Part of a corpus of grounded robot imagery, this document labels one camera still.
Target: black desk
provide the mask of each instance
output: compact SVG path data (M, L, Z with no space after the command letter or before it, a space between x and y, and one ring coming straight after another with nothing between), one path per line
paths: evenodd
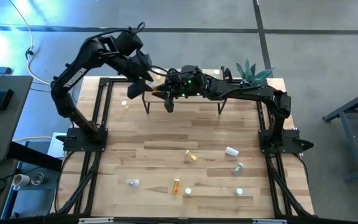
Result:
M8 88L14 92L7 110L0 111L0 178L15 174L18 160L60 171L62 164L60 159L12 142L31 83L32 77L30 76L0 77L0 88ZM11 188L11 182L12 177L7 179L6 188L0 194L0 217Z

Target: green plant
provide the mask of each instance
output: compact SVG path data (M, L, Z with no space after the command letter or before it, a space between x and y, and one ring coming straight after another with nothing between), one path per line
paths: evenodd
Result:
M268 69L259 72L255 75L256 64L249 67L248 58L246 59L245 71L243 71L240 64L236 63L237 70L241 74L242 83L247 86L256 86L261 84L270 74L272 74L273 69Z

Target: white cable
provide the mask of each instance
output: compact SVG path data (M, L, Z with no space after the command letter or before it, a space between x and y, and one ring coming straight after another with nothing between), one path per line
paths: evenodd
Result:
M19 15L23 18L25 25L27 26L29 32L30 32L30 37L31 37L31 46L30 46L30 51L32 52L32 49L34 48L33 46L33 37L32 37L32 32L30 30L29 24L27 23L26 19L24 19L24 16L22 15L22 13L16 8L15 4L13 4L13 2L11 0L9 0L9 2L11 2L11 4L13 5L13 7L16 9L16 11L19 13ZM42 80L41 78L37 77L36 75L34 75L34 73L31 72L30 69L30 55L27 56L27 63L26 63L26 67L27 67L27 71L29 71L30 75L35 78L36 80L44 83L44 84L48 84L50 85L49 82L46 82L45 80Z
M52 137L50 136L32 136L32 137L24 137L24 138L19 138L19 139L13 139L12 141L23 141L23 140L27 140L27 139L52 139Z

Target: concrete floor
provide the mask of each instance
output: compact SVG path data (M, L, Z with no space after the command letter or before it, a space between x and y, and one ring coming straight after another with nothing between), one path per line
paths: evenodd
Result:
M145 21L156 28L256 29L252 0L16 0L31 25L127 27ZM259 0L265 29L358 29L358 0ZM0 0L0 24L23 24L8 1ZM50 81L64 70L81 43L94 33L34 32L32 70ZM143 33L144 51L154 64L235 70L247 57L262 69L258 34ZM339 121L321 117L358 95L358 35L266 35L274 77L284 78L292 96L292 115L303 139L315 143L305 152L315 213L358 221L358 181L342 177L354 168ZM0 66L27 75L27 32L0 31ZM114 75L109 67L89 75ZM33 88L47 89L33 85ZM41 110L39 105L49 110ZM65 132L69 122L57 115L48 93L31 91L15 138Z

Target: wooden table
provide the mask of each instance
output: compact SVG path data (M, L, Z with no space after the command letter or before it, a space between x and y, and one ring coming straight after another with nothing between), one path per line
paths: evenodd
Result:
M87 119L92 116L99 78L85 77L81 87L78 108ZM285 90L283 79L268 79L268 84ZM141 97L127 99L127 86L115 83L112 89L108 145L101 158L92 216L273 217L255 102L229 99L221 115L215 105L194 103L175 107L173 113L156 104L153 112L146 114ZM128 110L121 105L122 100L127 100ZM292 127L289 117L285 128ZM225 155L226 146L237 149L239 156ZM196 162L185 157L186 147L198 157ZM58 189L59 208L78 185L83 156L83 152L76 152L67 161ZM302 163L291 154L282 157L288 187L313 213ZM233 176L239 162L244 169ZM140 187L128 187L127 179L140 179ZM174 179L180 179L177 195L172 194ZM192 189L191 195L185 195L187 187ZM242 188L244 194L234 195L235 188ZM82 209L88 188L85 192ZM278 195L285 212L280 190Z
M221 70L218 69L203 69L203 73L207 75L211 75L214 78L223 79L223 74ZM164 83L165 77L161 77L159 75L156 75L152 72L150 72L150 75L153 78L153 82L146 81L146 84L148 84L151 87L159 86ZM142 95L142 101L144 104L144 108L146 110L146 113L149 113L150 111L150 103L164 103L164 100L158 97L155 97L152 95L151 92L145 92ZM196 104L218 104L218 114L222 113L222 110L224 108L224 105L226 104L226 100L219 100L219 101L211 101L207 98L203 97L197 97L197 96L189 96L188 98L185 97L179 97L178 99L173 100L174 104L185 104L185 103L196 103Z

